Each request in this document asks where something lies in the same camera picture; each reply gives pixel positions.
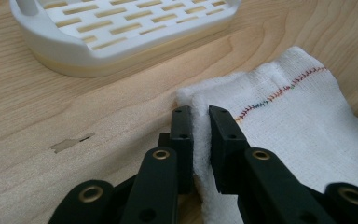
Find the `red stitching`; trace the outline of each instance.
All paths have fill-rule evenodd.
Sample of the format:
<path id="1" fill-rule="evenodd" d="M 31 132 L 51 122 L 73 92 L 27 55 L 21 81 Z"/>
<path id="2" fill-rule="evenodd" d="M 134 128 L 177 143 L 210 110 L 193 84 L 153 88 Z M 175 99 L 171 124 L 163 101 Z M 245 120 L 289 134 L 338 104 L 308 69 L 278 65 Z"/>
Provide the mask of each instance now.
<path id="1" fill-rule="evenodd" d="M 266 100 L 264 100 L 263 102 L 246 106 L 245 109 L 241 111 L 241 114 L 239 116 L 237 116 L 237 118 L 235 120 L 239 121 L 241 119 L 244 119 L 246 117 L 246 115 L 249 114 L 250 111 L 252 111 L 256 108 L 262 107 L 262 106 L 269 105 L 269 103 L 273 102 L 275 99 L 282 96 L 285 92 L 294 89 L 298 83 L 300 83 L 302 80 L 304 80 L 309 75 L 314 74 L 316 72 L 327 71 L 327 70 L 328 69 L 326 67 L 313 67 L 313 68 L 305 71 L 305 74 L 302 73 L 301 75 L 299 75 L 298 77 L 296 77 L 292 80 L 291 83 L 293 83 L 293 84 L 290 84 L 289 86 L 284 86 L 283 88 L 279 88 L 277 91 L 272 93 L 269 97 L 267 97 Z"/>

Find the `folded cloth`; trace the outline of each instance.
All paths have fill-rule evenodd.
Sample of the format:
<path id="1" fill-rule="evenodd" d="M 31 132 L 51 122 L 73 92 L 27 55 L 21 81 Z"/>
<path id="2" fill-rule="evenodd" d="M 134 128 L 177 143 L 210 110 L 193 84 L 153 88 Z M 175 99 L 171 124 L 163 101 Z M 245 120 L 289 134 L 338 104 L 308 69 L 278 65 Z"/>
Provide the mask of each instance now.
<path id="1" fill-rule="evenodd" d="M 205 223 L 243 223 L 237 196 L 217 192 L 210 165 L 209 105 L 227 109 L 252 147 L 273 151 L 304 185 L 358 186 L 358 118 L 330 71 L 299 47 L 249 73 L 177 92 L 192 107 L 194 172 Z"/>

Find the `white plastic tray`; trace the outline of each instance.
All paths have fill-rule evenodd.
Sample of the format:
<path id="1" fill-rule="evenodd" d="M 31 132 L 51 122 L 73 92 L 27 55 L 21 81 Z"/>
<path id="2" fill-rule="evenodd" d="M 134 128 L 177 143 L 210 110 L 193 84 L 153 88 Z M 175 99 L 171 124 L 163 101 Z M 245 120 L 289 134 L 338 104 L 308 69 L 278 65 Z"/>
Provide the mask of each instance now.
<path id="1" fill-rule="evenodd" d="M 10 0 L 35 57 L 102 77 L 225 29 L 241 0 Z"/>

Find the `wooden surface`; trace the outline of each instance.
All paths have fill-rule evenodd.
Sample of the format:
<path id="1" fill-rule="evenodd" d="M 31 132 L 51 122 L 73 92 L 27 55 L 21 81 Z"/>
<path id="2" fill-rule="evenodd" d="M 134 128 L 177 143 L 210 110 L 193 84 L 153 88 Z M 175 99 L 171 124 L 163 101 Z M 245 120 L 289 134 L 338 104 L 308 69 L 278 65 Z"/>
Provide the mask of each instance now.
<path id="1" fill-rule="evenodd" d="M 128 77 L 117 82 L 48 70 L 0 0 L 0 223 L 47 223 L 82 181 L 127 179 L 169 131 L 178 88 L 252 70 L 293 45 L 332 71 L 358 116 L 355 0 L 243 0 L 225 31 L 122 71 Z M 197 194 L 181 197 L 180 208 L 181 223 L 202 222 Z"/>

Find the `white towel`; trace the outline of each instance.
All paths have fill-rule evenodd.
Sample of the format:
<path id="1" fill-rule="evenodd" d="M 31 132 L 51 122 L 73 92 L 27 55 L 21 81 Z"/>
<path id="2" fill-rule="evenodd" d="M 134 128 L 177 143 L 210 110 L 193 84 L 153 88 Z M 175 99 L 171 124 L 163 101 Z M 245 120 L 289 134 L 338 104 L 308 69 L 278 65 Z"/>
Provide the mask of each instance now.
<path id="1" fill-rule="evenodd" d="M 334 182 L 358 186 L 358 118 L 330 71 L 298 47 L 252 72 L 182 88 L 177 102 L 192 107 L 205 223 L 243 223 L 237 196 L 220 195 L 214 183 L 209 105 L 227 109 L 249 144 L 276 153 L 302 184 L 320 192 Z"/>

